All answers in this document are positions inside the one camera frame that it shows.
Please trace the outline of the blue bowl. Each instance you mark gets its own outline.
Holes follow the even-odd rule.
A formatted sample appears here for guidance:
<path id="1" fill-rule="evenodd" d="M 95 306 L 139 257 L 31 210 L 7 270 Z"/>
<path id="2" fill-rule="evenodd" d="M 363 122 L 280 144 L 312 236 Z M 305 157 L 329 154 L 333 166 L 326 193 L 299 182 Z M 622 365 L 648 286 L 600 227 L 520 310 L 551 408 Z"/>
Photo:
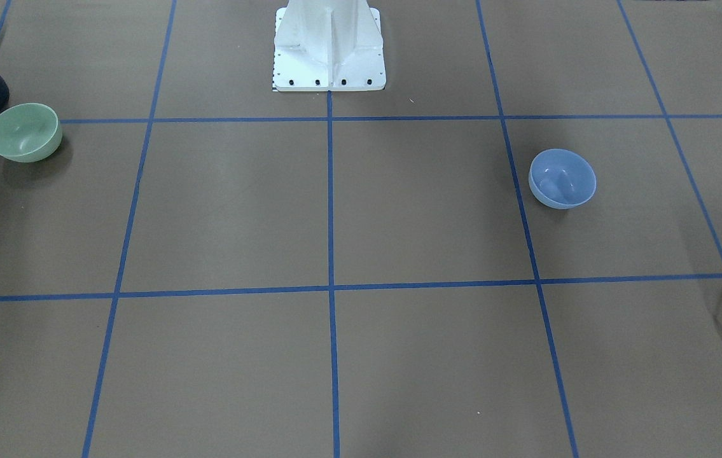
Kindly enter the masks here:
<path id="1" fill-rule="evenodd" d="M 590 162 L 567 149 L 538 153 L 532 159 L 527 180 L 538 202 L 559 211 L 584 205 L 597 191 L 597 176 Z"/>

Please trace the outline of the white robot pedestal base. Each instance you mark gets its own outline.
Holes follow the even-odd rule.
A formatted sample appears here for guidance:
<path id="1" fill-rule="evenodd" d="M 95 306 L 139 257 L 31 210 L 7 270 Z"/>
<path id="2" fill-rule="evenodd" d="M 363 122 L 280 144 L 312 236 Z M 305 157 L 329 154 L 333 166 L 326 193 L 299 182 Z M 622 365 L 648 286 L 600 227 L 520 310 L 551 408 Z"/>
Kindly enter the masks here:
<path id="1" fill-rule="evenodd" d="M 290 1 L 274 15 L 276 91 L 379 91 L 387 85 L 381 14 L 366 1 Z"/>

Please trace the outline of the green bowl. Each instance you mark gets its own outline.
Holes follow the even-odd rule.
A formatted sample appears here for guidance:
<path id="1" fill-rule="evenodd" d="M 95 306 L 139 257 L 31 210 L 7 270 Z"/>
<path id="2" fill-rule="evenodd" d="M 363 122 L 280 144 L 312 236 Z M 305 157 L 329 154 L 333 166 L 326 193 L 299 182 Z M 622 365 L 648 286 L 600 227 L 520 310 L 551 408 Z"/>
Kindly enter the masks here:
<path id="1" fill-rule="evenodd" d="M 33 163 L 54 154 L 63 141 L 63 127 L 53 108 L 26 102 L 0 114 L 0 156 Z"/>

